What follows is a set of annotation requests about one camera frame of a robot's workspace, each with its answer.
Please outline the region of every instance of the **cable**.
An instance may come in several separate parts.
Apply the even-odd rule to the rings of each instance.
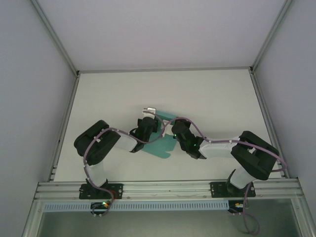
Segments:
[[[107,129],[101,131],[101,132],[92,140],[92,142],[89,144],[89,146],[88,146],[87,149],[85,150],[85,153],[84,153],[84,155],[83,155],[83,164],[84,164],[84,172],[85,172],[85,174],[87,175],[87,179],[88,179],[89,183],[90,183],[94,188],[99,189],[99,190],[102,190],[102,191],[105,191],[105,192],[107,192],[107,193],[109,193],[109,194],[111,195],[112,201],[111,201],[110,205],[108,206],[108,209],[102,214],[102,216],[106,215],[106,214],[109,212],[109,210],[110,210],[110,208],[111,208],[111,206],[112,206],[112,203],[113,203],[113,201],[114,201],[114,195],[113,195],[113,193],[110,192],[109,190],[100,188],[100,187],[96,186],[96,185],[93,183],[93,181],[91,180],[91,178],[90,178],[90,176],[89,176],[89,173],[88,173],[88,171],[87,171],[87,161],[86,161],[86,157],[87,157],[87,155],[88,155],[88,152],[89,152],[90,148],[91,148],[92,145],[96,142],[96,140],[99,139],[105,132],[110,131],[110,130],[116,131],[116,132],[119,132],[119,133],[122,133],[122,134],[125,134],[125,135],[127,135],[127,136],[130,136],[130,137],[132,137],[133,139],[135,139],[136,141],[138,141],[138,142],[140,142],[140,143],[149,144],[149,143],[153,143],[153,142],[155,142],[156,140],[158,140],[159,138],[161,138],[162,135],[163,135],[163,133],[164,133],[165,128],[166,128],[169,124],[171,124],[173,121],[176,121],[176,120],[178,120],[178,119],[185,119],[186,121],[189,121],[189,122],[195,127],[195,129],[197,130],[197,132],[201,135],[201,137],[202,137],[206,142],[209,142],[209,143],[232,143],[232,142],[234,142],[234,143],[239,143],[239,144],[247,145],[247,146],[253,147],[253,148],[255,148],[255,149],[259,149],[259,150],[261,150],[261,151],[264,151],[264,152],[270,154],[271,156],[273,156],[274,158],[276,158],[277,160],[279,160],[279,161],[282,163],[283,166],[282,166],[281,169],[272,170],[271,172],[283,171],[283,170],[286,170],[286,168],[287,168],[286,162],[285,162],[281,157],[279,157],[278,155],[274,154],[273,152],[271,152],[271,151],[269,151],[269,150],[267,150],[267,149],[265,149],[265,148],[259,147],[259,146],[257,146],[257,145],[251,144],[251,143],[242,142],[242,141],[239,141],[239,140],[216,140],[216,141],[213,141],[213,140],[210,140],[210,139],[208,139],[207,137],[205,137],[205,136],[203,135],[203,133],[199,130],[199,128],[195,125],[195,123],[194,123],[193,121],[191,121],[190,119],[188,119],[188,118],[185,118],[185,117],[177,117],[177,118],[171,119],[171,120],[168,121],[166,124],[164,124],[163,120],[162,120],[158,115],[156,115],[156,114],[154,114],[154,113],[152,113],[152,112],[149,112],[149,111],[144,111],[144,112],[145,112],[145,113],[148,113],[148,114],[151,114],[151,115],[154,115],[158,120],[160,120],[161,124],[163,124],[163,127],[162,127],[162,129],[161,129],[161,133],[160,133],[160,135],[159,135],[156,139],[154,139],[154,140],[152,140],[152,141],[149,141],[149,142],[144,142],[144,141],[142,141],[142,140],[140,140],[140,139],[134,137],[134,136],[131,135],[130,133],[124,132],[124,131],[122,131],[122,130],[119,130],[119,129],[116,129],[116,128],[113,128],[113,127],[109,127],[109,128],[107,128]],[[245,192],[245,197],[244,197],[244,200],[243,200],[243,213],[245,213],[245,212],[244,212],[244,208],[245,208],[245,206],[246,206],[245,204],[246,204],[246,200],[247,200],[247,195],[248,195],[248,190],[249,190],[249,188],[250,188],[250,185],[247,186],[247,189],[246,189],[246,192]],[[258,223],[258,231],[257,231],[257,232],[252,233],[252,232],[249,230],[249,228],[248,228],[248,226],[247,226],[247,223],[246,223],[246,218],[245,218],[246,215],[253,217],[253,218],[256,220],[256,222]],[[244,217],[243,219],[244,219],[244,223],[245,223],[245,227],[246,227],[247,231],[248,231],[250,234],[252,234],[252,235],[257,235],[257,234],[260,232],[260,225],[259,225],[258,220],[257,220],[253,215],[248,214],[248,213],[243,214],[243,217]]]

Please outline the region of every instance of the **white tabletop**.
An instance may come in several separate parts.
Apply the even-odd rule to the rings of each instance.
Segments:
[[[81,74],[54,181],[85,180],[74,141],[96,121],[129,131],[147,107],[190,118],[210,138],[232,138],[249,130],[270,142],[246,69]],[[178,143],[170,153],[162,159],[113,148],[105,158],[106,177],[109,181],[227,179],[239,167],[232,158],[195,160]],[[279,177],[278,172],[270,175]]]

